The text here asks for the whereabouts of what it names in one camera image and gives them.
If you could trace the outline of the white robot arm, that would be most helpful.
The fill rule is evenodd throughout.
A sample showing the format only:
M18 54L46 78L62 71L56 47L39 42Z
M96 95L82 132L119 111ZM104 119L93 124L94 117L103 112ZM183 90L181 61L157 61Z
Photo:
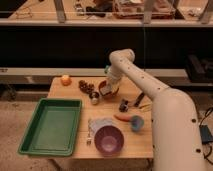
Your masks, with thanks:
M133 64L134 51L110 53L108 82L126 75L152 101L153 171L206 171L195 104L191 97Z

